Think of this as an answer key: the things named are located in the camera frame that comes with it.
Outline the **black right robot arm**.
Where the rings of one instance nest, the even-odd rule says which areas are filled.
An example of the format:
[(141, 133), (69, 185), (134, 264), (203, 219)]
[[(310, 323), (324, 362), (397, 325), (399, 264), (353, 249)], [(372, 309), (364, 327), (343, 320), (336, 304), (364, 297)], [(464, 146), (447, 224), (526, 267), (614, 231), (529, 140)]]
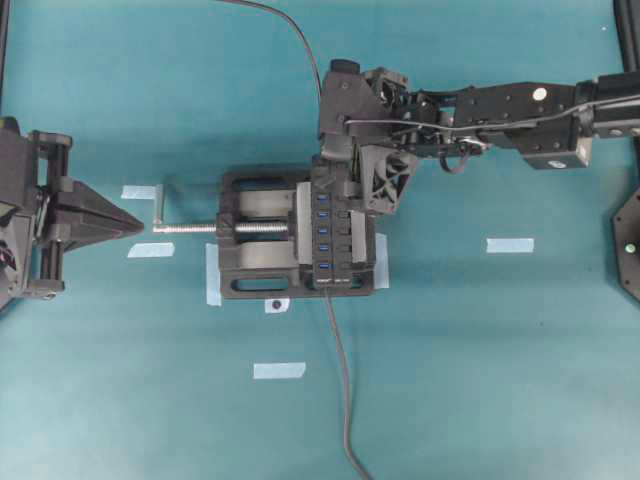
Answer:
[(638, 134), (636, 72), (575, 85), (413, 91), (400, 73), (337, 61), (321, 86), (314, 206), (393, 214), (421, 159), (455, 175), (497, 147), (516, 151), (534, 169), (585, 168), (593, 139)]

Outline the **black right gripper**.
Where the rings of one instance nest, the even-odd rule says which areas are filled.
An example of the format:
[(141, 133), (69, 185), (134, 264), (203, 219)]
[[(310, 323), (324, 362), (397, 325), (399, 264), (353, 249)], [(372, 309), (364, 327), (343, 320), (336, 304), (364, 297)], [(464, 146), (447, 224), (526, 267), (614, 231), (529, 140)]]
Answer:
[[(387, 69), (329, 70), (322, 83), (320, 151), (312, 157), (311, 185), (320, 194), (360, 198), (372, 214), (395, 214), (418, 158), (392, 138), (417, 94), (408, 78)], [(359, 179), (347, 161), (359, 149)]]

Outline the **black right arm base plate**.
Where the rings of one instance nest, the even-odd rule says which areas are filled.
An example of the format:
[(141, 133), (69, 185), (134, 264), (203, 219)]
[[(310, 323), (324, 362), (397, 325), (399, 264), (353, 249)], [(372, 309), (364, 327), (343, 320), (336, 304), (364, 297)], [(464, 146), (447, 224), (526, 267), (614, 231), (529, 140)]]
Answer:
[(618, 284), (636, 302), (640, 299), (639, 194), (639, 189), (633, 191), (611, 217)]

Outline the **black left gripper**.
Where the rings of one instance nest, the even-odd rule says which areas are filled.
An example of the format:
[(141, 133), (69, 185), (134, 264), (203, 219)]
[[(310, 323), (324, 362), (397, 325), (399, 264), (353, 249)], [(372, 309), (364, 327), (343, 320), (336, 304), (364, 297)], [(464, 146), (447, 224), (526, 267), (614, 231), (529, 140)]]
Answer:
[(69, 136), (1, 119), (1, 309), (64, 290), (64, 245), (136, 235), (144, 224), (83, 182), (65, 177)]

